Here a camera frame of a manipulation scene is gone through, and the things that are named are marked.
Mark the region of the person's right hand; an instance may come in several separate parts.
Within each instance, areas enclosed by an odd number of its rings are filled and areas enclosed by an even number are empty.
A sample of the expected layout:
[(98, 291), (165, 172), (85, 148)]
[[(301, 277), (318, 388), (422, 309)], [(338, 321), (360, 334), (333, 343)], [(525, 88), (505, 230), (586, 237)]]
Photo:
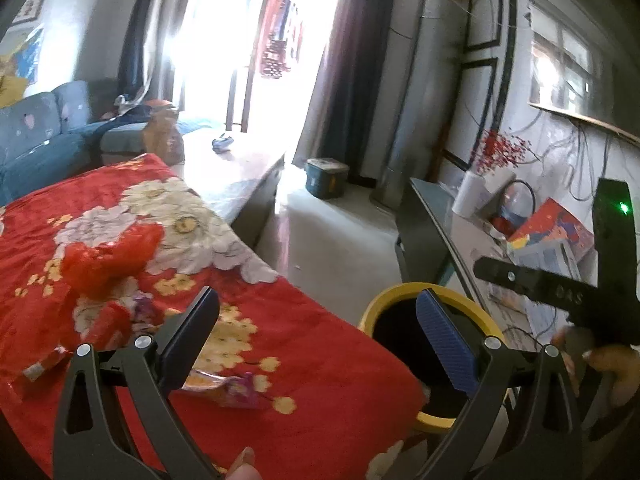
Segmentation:
[[(551, 343), (562, 351), (562, 357), (570, 376), (575, 396), (579, 396), (579, 380), (573, 358), (565, 352), (565, 339), (570, 326), (565, 326), (554, 334)], [(611, 408), (622, 408), (628, 404), (639, 390), (639, 353), (634, 348), (611, 346), (589, 349), (582, 354), (579, 362), (598, 373), (612, 374), (614, 382), (610, 391)]]

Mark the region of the person's left hand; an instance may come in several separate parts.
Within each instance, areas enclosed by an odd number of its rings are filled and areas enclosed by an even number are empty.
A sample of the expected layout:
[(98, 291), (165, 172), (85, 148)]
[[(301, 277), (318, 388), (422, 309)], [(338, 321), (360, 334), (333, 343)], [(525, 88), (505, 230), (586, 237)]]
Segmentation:
[(255, 466), (255, 452), (247, 446), (229, 468), (226, 480), (262, 480), (262, 475)]

